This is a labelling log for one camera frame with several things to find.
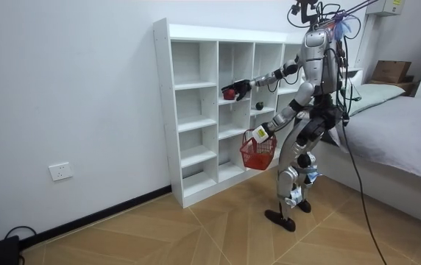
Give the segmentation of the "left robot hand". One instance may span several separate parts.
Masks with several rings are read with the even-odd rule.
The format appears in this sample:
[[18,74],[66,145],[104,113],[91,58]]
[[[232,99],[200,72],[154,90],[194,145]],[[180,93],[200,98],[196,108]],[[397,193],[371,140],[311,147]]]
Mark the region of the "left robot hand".
[[274,131],[268,123],[263,123],[252,131],[252,137],[258,144],[262,144],[275,134]]

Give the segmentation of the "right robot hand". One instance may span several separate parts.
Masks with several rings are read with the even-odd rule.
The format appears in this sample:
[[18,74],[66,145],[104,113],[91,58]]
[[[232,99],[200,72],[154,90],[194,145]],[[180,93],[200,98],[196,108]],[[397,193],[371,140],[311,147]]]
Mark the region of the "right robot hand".
[[248,79],[241,79],[230,85],[224,86],[221,91],[225,100],[242,100],[252,87]]

